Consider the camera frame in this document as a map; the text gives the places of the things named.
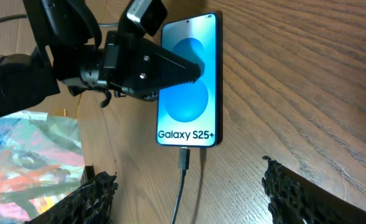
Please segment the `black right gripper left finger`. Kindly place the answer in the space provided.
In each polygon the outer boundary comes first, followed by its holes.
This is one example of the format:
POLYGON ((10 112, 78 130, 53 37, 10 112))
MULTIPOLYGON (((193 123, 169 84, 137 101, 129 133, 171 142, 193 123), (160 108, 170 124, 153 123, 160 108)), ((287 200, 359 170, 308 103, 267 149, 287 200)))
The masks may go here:
POLYGON ((117 176, 100 172, 26 224, 110 224, 117 176))

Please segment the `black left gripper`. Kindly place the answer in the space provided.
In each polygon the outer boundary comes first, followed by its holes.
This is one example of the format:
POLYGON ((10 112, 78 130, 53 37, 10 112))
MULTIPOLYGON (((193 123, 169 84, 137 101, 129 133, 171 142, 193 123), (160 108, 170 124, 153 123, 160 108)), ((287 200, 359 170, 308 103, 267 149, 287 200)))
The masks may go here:
POLYGON ((143 37, 109 31, 102 49, 81 42, 55 45, 54 75, 72 96, 95 91, 110 101, 113 91, 117 98, 154 101, 158 90, 195 82, 200 65, 143 37))

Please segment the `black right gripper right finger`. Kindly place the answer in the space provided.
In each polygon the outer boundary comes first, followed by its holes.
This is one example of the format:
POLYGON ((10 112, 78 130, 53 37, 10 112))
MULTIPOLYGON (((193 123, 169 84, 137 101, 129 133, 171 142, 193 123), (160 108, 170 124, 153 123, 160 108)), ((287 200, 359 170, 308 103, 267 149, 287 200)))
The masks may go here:
POLYGON ((268 168, 262 186, 274 224, 366 223, 366 211, 330 194, 278 161, 263 156, 268 168))

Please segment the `blue smartphone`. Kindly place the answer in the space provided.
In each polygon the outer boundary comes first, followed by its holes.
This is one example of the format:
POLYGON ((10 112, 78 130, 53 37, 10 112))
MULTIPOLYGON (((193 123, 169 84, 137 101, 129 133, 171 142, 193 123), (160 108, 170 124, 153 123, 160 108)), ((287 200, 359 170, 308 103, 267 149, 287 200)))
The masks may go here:
POLYGON ((160 146, 214 147, 222 141, 222 13, 209 12, 162 28, 161 45, 200 67, 200 77, 159 92, 160 146))

